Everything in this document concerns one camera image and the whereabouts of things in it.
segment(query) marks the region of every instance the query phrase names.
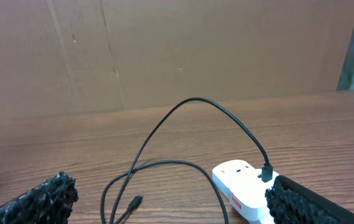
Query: charging cable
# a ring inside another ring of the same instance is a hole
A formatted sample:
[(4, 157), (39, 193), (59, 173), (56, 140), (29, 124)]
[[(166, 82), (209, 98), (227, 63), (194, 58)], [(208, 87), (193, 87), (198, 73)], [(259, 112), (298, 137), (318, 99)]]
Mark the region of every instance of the charging cable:
[[(112, 212), (111, 212), (111, 216), (110, 216), (110, 220), (109, 220), (109, 224), (114, 224), (114, 216), (116, 214), (116, 209), (117, 209), (117, 206), (119, 204), (119, 201), (120, 201), (120, 198), (128, 184), (128, 181), (129, 181), (129, 178), (131, 176), (131, 174), (133, 172), (136, 172), (138, 170), (141, 170), (141, 169), (145, 169), (145, 168), (148, 168), (150, 166), (154, 166), (154, 165), (159, 165), (159, 164), (166, 164), (166, 163), (174, 163), (174, 164), (186, 164), (186, 165), (189, 165), (189, 166), (192, 166), (194, 168), (197, 168), (198, 170), (200, 170), (205, 176), (206, 178), (208, 179), (208, 181), (211, 183), (212, 187), (214, 188), (214, 191), (218, 197), (218, 200), (220, 201), (220, 205), (221, 205), (221, 208), (223, 210), (223, 215), (224, 215), (224, 219), (225, 219), (225, 223), (229, 223), (228, 222), (228, 214), (226, 212), (226, 208), (225, 208), (225, 205), (223, 203), (223, 200), (221, 198), (221, 195), (220, 193), (218, 192), (217, 190), (217, 187), (216, 185), (213, 183), (211, 177), (198, 165), (196, 164), (193, 164), (191, 162), (187, 162), (187, 161), (176, 161), (176, 160), (168, 160), (168, 161), (157, 161), (157, 162), (153, 162), (151, 164), (146, 164), (146, 165), (143, 165), (141, 167), (138, 167), (138, 168), (135, 168), (135, 165), (136, 165), (136, 162), (138, 161), (138, 158), (139, 156), (141, 155), (142, 151), (144, 150), (147, 142), (150, 140), (150, 138), (153, 136), (153, 134), (157, 131), (157, 129), (159, 129), (160, 125), (177, 109), (179, 108), (180, 106), (182, 106), (183, 104), (185, 103), (188, 103), (190, 101), (202, 101), (202, 102), (205, 102), (205, 103), (208, 103), (208, 104), (211, 104), (213, 105), (214, 107), (216, 107), (217, 109), (219, 109), (220, 111), (222, 111), (223, 113), (225, 113), (227, 116), (229, 116), (250, 138), (251, 140), (253, 140), (253, 142), (255, 143), (255, 145), (257, 145), (258, 149), (261, 151), (261, 154), (263, 155), (264, 157), (264, 167), (262, 168), (261, 170), (261, 180), (263, 182), (267, 182), (269, 180), (272, 179), (272, 172), (273, 172), (273, 168), (272, 168), (272, 165), (269, 163), (269, 160), (268, 160), (268, 156), (264, 150), (264, 148), (262, 147), (262, 145), (258, 142), (258, 140), (253, 136), (253, 134), (251, 134), (251, 132), (246, 128), (246, 126), (243, 125), (243, 123), (237, 118), (235, 117), (233, 114), (231, 114), (229, 111), (227, 111), (224, 107), (220, 106), (219, 104), (215, 103), (214, 101), (211, 101), (211, 100), (208, 100), (208, 99), (204, 99), (204, 98), (189, 98), (189, 99), (186, 99), (182, 102), (180, 102), (179, 104), (177, 104), (177, 106), (173, 107), (164, 117), (163, 119), (161, 119), (161, 121), (159, 122), (159, 124), (157, 124), (157, 126), (153, 129), (153, 131), (149, 134), (149, 136), (146, 138), (146, 140), (144, 141), (144, 144), (141, 146), (141, 149), (138, 151), (137, 153), (137, 156), (135, 157), (133, 163), (131, 164), (131, 167), (130, 169), (124, 173), (124, 174), (121, 174), (119, 175), (118, 177), (116, 177), (115, 179), (113, 179), (104, 189), (103, 193), (102, 193), (102, 198), (101, 198), (101, 207), (100, 207), (100, 213), (101, 213), (101, 221), (102, 221), (102, 224), (106, 224), (106, 221), (105, 221), (105, 209), (104, 209), (104, 206), (105, 206), (105, 197), (106, 197), (106, 193), (108, 191), (108, 189), (110, 188), (110, 186), (115, 183), (117, 180), (119, 180), (120, 178), (122, 177), (126, 177), (124, 179), (124, 182), (120, 188), (120, 191), (119, 191), (119, 194), (118, 196), (116, 197), (116, 200), (114, 201), (114, 205), (113, 205), (113, 209), (112, 209)], [(138, 205), (141, 203), (141, 200), (142, 200), (142, 195), (140, 196), (137, 196), (136, 198), (134, 198), (134, 200), (130, 203), (128, 209), (126, 210), (126, 212), (123, 213), (123, 215), (115, 222), (115, 224), (118, 224), (120, 223), (129, 213), (131, 213), (135, 208), (138, 207)]]

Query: red label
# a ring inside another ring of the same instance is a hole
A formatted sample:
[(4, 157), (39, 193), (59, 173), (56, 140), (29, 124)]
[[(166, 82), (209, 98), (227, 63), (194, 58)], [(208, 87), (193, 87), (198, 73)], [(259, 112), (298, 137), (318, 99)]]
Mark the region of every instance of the red label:
[(237, 199), (231, 195), (232, 201), (233, 203), (235, 203), (240, 209), (241, 209), (241, 204), (239, 203), (239, 201), (237, 201)]

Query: black cable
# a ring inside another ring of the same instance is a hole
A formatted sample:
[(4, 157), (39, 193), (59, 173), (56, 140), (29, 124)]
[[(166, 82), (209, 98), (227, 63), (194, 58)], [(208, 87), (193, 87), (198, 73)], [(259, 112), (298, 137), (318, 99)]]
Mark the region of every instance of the black cable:
[(127, 183), (129, 181), (130, 175), (133, 172), (134, 166), (139, 158), (139, 156), (141, 155), (142, 151), (144, 150), (147, 142), (150, 140), (150, 138), (153, 136), (153, 134), (157, 131), (157, 129), (160, 127), (160, 125), (180, 106), (182, 106), (183, 104), (190, 102), (190, 101), (202, 101), (202, 102), (206, 102), (209, 103), (211, 105), (213, 105), (214, 107), (218, 108), (219, 110), (221, 110), (223, 113), (225, 113), (226, 115), (228, 115), (236, 124), (239, 125), (239, 127), (251, 138), (251, 140), (253, 140), (253, 142), (258, 146), (259, 150), (261, 151), (261, 153), (263, 154), (264, 160), (265, 160), (265, 164), (262, 170), (262, 180), (264, 182), (268, 181), (269, 178), (272, 179), (272, 166), (269, 163), (268, 160), (268, 156), (266, 155), (266, 152), (264, 150), (264, 148), (262, 147), (262, 145), (258, 142), (258, 140), (253, 136), (253, 134), (251, 134), (251, 132), (243, 125), (242, 122), (239, 121), (239, 119), (237, 117), (235, 117), (233, 114), (231, 114), (229, 111), (227, 111), (226, 109), (224, 109), (222, 106), (220, 106), (219, 104), (215, 103), (214, 101), (208, 100), (208, 99), (204, 99), (204, 98), (189, 98), (186, 99), (182, 102), (180, 102), (179, 104), (177, 104), (177, 106), (173, 107), (165, 116), (164, 118), (159, 122), (159, 124), (157, 124), (157, 126), (153, 129), (153, 131), (149, 134), (149, 136), (146, 138), (144, 144), (141, 146), (141, 149), (138, 151), (137, 156), (135, 157), (133, 163), (131, 164), (131, 167), (126, 175), (126, 178), (120, 188), (119, 194), (116, 197), (116, 200), (114, 201), (114, 205), (113, 205), (113, 209), (111, 212), (111, 216), (110, 216), (110, 221), (109, 224), (113, 224), (113, 220), (114, 220), (114, 215), (116, 214), (116, 209), (117, 206), (119, 204), (121, 195), (123, 194)]
[(114, 223), (114, 224), (119, 224), (121, 223), (121, 221), (126, 218), (126, 216), (130, 213), (131, 211), (130, 210), (126, 210), (121, 216), (120, 218)]
[[(215, 191), (215, 194), (217, 195), (217, 198), (218, 198), (218, 201), (220, 202), (220, 205), (221, 205), (221, 208), (222, 208), (222, 212), (223, 212), (223, 215), (224, 215), (224, 220), (225, 220), (225, 224), (228, 224), (229, 221), (228, 221), (228, 214), (226, 212), (226, 208), (225, 208), (225, 204), (222, 200), (222, 197), (217, 189), (217, 186), (214, 184), (214, 182), (212, 181), (212, 178), (206, 173), (206, 171), (201, 168), (200, 166), (194, 164), (194, 163), (191, 163), (191, 162), (187, 162), (187, 161), (178, 161), (178, 160), (164, 160), (164, 161), (157, 161), (157, 162), (153, 162), (151, 164), (146, 164), (146, 165), (143, 165), (143, 166), (140, 166), (138, 168), (135, 168), (133, 169), (133, 173), (136, 172), (136, 171), (139, 171), (139, 170), (142, 170), (142, 169), (145, 169), (145, 168), (148, 168), (148, 167), (151, 167), (151, 166), (155, 166), (155, 165), (159, 165), (159, 164), (185, 164), (185, 165), (188, 165), (188, 166), (192, 166), (198, 170), (200, 170), (204, 176), (207, 178), (207, 180), (211, 183), (214, 191)], [(106, 193), (108, 192), (110, 186), (112, 186), (112, 184), (114, 184), (117, 180), (119, 180), (120, 178), (122, 177), (125, 177), (129, 174), (129, 171), (119, 175), (118, 177), (114, 178), (111, 182), (108, 183), (108, 185), (105, 187), (105, 189), (103, 190), (103, 193), (102, 193), (102, 197), (101, 197), (101, 207), (100, 207), (100, 213), (101, 213), (101, 221), (102, 221), (102, 224), (106, 224), (106, 220), (105, 220), (105, 197), (106, 197)]]

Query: white power adapter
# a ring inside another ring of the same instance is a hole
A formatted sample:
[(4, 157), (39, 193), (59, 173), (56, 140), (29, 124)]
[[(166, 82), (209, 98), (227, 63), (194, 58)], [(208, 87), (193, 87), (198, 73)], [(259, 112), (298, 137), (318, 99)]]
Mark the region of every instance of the white power adapter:
[(273, 224), (265, 191), (274, 185), (278, 175), (273, 171), (272, 180), (264, 183), (261, 180), (261, 169), (235, 159), (213, 169), (213, 182), (250, 224)]

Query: black foam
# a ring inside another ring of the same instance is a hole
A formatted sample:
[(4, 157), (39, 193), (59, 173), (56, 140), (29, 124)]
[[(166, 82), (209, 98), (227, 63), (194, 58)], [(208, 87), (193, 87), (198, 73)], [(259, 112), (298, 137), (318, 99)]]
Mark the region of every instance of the black foam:
[(0, 224), (67, 224), (78, 200), (75, 179), (64, 172), (0, 207)]
[(314, 205), (303, 196), (290, 189), (284, 189), (277, 182), (266, 191), (269, 211), (276, 224), (337, 224), (340, 223), (331, 214)]

